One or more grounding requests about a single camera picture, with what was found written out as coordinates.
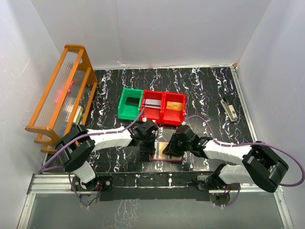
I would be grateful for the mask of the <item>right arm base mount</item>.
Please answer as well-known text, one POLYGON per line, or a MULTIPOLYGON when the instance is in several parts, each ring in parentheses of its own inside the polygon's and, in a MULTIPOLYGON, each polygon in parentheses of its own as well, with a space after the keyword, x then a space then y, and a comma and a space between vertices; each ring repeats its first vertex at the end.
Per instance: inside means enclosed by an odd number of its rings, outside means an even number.
POLYGON ((230 192, 231 184, 225 184, 219 178, 213 178, 212 175, 200 175, 195 180, 192 180, 193 185, 199 191, 207 191, 210 195, 210 201, 214 206, 221 208, 228 207, 235 203, 239 198, 241 186, 237 185, 236 196, 231 200, 230 192))

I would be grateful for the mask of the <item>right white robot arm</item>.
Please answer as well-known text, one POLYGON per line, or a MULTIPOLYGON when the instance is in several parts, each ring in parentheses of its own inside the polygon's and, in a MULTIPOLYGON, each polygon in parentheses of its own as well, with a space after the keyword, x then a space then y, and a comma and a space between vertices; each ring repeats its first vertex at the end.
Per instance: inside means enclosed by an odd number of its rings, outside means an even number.
POLYGON ((216 143, 211 137, 199 137, 189 126, 181 125, 172 134, 163 154, 182 157, 187 151, 196 157, 223 161, 209 177, 199 181, 200 186, 212 189, 248 183, 273 193, 289 169, 288 164, 268 146, 216 143))

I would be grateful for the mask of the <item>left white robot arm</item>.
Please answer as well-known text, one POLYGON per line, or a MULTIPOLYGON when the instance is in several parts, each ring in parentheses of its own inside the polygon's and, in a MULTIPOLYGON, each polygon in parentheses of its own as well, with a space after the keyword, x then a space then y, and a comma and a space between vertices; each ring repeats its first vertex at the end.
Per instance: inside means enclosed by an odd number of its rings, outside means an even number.
POLYGON ((57 142, 55 149, 59 152, 64 171, 79 178, 79 183, 86 190, 94 190, 100 182, 87 161, 91 152, 112 147, 139 146, 143 154, 152 154, 157 132, 158 127, 152 120, 109 130, 92 130, 78 125, 57 142))

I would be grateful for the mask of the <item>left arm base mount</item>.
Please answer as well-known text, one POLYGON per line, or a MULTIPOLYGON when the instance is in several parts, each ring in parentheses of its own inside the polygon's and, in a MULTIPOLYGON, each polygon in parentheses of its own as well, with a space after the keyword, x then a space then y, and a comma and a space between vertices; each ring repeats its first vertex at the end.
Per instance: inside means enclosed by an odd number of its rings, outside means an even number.
POLYGON ((70 178, 71 190, 76 191, 80 202, 87 208, 93 203, 98 201, 112 201, 113 200, 113 177, 112 176, 97 176, 92 181, 84 183, 80 178, 70 178), (95 197, 90 201, 82 200, 84 196, 91 196, 91 194, 85 194, 85 192, 91 192, 95 194, 95 197))

